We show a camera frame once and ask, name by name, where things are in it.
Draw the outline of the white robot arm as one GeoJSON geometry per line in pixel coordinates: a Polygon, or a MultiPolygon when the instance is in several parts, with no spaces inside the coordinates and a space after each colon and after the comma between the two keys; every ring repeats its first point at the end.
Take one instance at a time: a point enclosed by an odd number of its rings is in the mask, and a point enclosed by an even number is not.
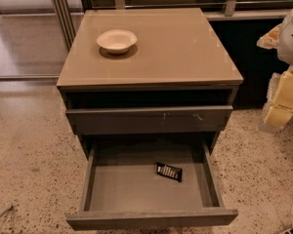
{"type": "Polygon", "coordinates": [[[262,111],[260,129],[276,133],[293,117],[293,9],[281,24],[257,41],[257,46],[276,49],[277,57],[289,65],[282,74],[272,75],[262,111]]]}

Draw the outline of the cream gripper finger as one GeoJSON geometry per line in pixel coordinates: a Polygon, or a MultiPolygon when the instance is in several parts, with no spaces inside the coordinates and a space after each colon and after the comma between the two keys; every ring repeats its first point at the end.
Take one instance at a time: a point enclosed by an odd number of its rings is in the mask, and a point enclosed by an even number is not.
{"type": "Polygon", "coordinates": [[[280,24],[271,29],[257,41],[257,46],[263,49],[276,49],[278,47],[278,35],[280,24]]]}
{"type": "Polygon", "coordinates": [[[269,82],[263,123],[282,129],[293,117],[293,65],[282,74],[274,73],[269,82]]]}

